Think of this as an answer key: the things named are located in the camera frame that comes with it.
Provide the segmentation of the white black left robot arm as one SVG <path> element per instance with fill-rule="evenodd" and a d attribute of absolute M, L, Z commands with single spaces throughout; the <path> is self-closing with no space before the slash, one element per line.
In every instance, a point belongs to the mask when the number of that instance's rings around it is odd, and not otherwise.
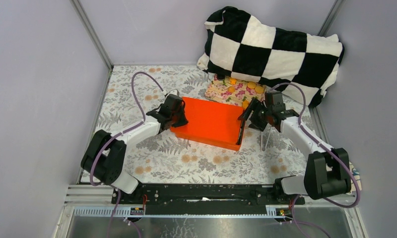
<path fill-rule="evenodd" d="M 91 184 L 112 186 L 122 191 L 129 203 L 138 203 L 142 197 L 139 180 L 123 169 L 126 151 L 172 127 L 187 125 L 185 107 L 181 97 L 167 94 L 164 103 L 145 113 L 142 121 L 120 132 L 95 132 L 80 163 L 89 172 Z"/>

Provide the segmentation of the orange compartment cookie box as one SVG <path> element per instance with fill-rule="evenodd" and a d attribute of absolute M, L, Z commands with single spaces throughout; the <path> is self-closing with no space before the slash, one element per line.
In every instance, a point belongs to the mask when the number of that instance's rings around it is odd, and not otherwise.
<path fill-rule="evenodd" d="M 211 128 L 205 126 L 204 128 L 188 128 L 187 126 L 182 126 L 178 128 L 172 127 L 170 130 L 178 138 L 187 139 L 190 141 L 195 141 L 233 151 L 239 151 L 241 148 L 241 143 L 239 145 L 237 144 L 240 132 L 239 127 Z"/>

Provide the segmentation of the floral cookie tray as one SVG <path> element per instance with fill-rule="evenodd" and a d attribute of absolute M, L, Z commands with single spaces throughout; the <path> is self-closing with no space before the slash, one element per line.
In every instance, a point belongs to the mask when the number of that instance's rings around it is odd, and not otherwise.
<path fill-rule="evenodd" d="M 242 102 L 247 100 L 251 102 L 253 98 L 263 101 L 265 98 L 265 93 L 257 94 L 254 89 L 249 89 L 247 87 L 247 81 L 237 79 L 236 85 L 231 85 L 229 83 L 230 77 L 225 77 L 223 81 L 219 81 L 214 75 L 211 80 L 206 92 L 205 97 L 209 100 L 230 104 L 242 107 Z M 228 92 L 228 87 L 235 87 L 236 91 L 234 93 Z M 266 90 L 266 86 L 256 83 L 256 86 L 261 86 Z"/>

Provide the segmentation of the orange box lid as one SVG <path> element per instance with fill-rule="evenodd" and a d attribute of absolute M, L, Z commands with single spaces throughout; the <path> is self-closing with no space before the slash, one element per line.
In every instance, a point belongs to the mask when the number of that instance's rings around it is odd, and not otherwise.
<path fill-rule="evenodd" d="M 240 131 L 244 128 L 238 117 L 242 114 L 243 108 L 240 106 L 223 104 L 218 102 L 206 101 L 190 97 L 183 97 L 186 103 L 185 114 L 188 128 L 230 128 L 239 127 Z M 242 143 L 238 136 L 237 144 Z"/>

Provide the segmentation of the round swirl butter cookie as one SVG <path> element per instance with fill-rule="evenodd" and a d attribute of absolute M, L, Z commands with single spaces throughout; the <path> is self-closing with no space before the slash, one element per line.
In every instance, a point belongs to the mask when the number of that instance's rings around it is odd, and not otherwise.
<path fill-rule="evenodd" d="M 233 87 L 233 86 L 228 87 L 227 90 L 228 90 L 228 92 L 230 92 L 230 93 L 234 93 L 234 92 L 236 91 L 235 87 Z"/>

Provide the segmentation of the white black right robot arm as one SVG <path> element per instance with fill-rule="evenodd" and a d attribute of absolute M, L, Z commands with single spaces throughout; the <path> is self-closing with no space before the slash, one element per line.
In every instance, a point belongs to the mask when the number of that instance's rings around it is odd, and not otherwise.
<path fill-rule="evenodd" d="M 298 194 L 317 200 L 351 191 L 346 150 L 333 148 L 313 134 L 296 111 L 286 109 L 281 93 L 266 93 L 263 102 L 252 99 L 238 120 L 241 124 L 249 120 L 249 127 L 259 131 L 270 125 L 289 138 L 307 159 L 304 175 L 275 180 L 272 192 L 275 202 L 285 204 Z"/>

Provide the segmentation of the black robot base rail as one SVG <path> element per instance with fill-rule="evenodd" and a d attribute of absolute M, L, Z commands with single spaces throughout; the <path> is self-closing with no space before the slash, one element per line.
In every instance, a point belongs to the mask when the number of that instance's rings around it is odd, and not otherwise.
<path fill-rule="evenodd" d="M 269 206 L 288 209 L 305 200 L 271 184 L 141 183 L 133 193 L 113 191 L 112 204 L 140 205 L 146 215 L 263 215 Z"/>

